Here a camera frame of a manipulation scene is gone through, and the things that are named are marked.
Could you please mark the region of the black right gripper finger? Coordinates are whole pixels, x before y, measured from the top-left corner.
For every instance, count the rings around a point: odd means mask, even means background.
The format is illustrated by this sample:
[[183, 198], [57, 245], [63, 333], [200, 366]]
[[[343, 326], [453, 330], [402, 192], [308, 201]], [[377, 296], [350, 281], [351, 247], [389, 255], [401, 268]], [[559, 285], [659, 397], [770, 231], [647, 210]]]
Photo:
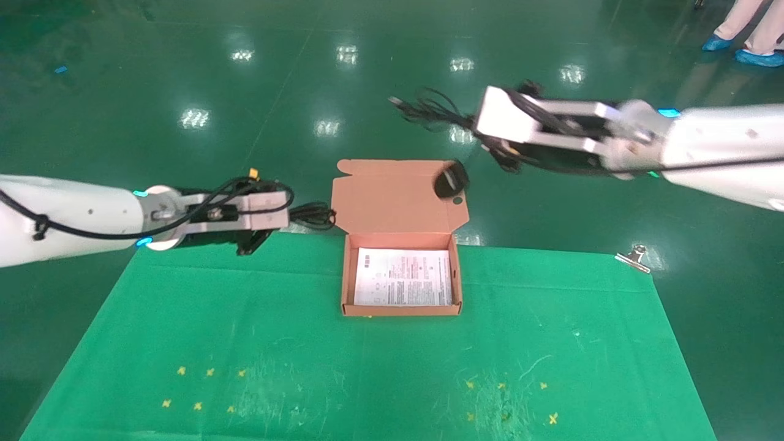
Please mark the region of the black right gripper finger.
[[536, 159], [521, 153], [517, 147], [524, 146], [518, 143], [491, 136], [480, 136], [480, 142], [481, 147], [492, 156], [504, 172], [518, 174], [524, 165], [530, 167], [540, 165]]

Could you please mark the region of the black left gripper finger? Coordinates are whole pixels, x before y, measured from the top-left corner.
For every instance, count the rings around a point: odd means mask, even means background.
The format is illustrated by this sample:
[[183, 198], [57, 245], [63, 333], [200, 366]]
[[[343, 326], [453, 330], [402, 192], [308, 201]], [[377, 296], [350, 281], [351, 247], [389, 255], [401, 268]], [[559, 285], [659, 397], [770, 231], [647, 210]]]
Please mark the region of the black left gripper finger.
[[272, 230], [243, 230], [236, 232], [236, 254], [238, 256], [252, 255], [275, 232]]

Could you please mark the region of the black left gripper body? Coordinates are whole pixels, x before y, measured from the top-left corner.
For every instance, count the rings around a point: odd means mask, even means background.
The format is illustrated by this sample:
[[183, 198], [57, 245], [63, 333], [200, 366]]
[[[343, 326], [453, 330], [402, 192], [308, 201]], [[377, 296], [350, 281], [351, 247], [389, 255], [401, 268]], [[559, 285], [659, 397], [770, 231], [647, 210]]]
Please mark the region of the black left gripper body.
[[[191, 219], [195, 223], [207, 223], [210, 228], [213, 226], [225, 226], [239, 223], [241, 224], [241, 216], [239, 209], [235, 205], [222, 205], [205, 210], [204, 213], [199, 213], [196, 217]], [[186, 235], [182, 242], [181, 247], [199, 247], [216, 244], [232, 244], [236, 249], [240, 248], [238, 242], [241, 242], [244, 234], [238, 230], [208, 230], [202, 233], [193, 233]]]

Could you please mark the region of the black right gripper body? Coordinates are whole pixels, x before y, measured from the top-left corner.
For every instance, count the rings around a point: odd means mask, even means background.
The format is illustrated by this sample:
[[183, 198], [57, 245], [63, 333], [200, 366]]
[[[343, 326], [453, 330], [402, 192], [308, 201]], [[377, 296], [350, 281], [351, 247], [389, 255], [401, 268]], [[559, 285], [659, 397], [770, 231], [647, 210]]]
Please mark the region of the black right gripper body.
[[570, 149], [527, 149], [527, 163], [553, 173], [585, 178], [607, 178], [608, 172], [596, 154]]

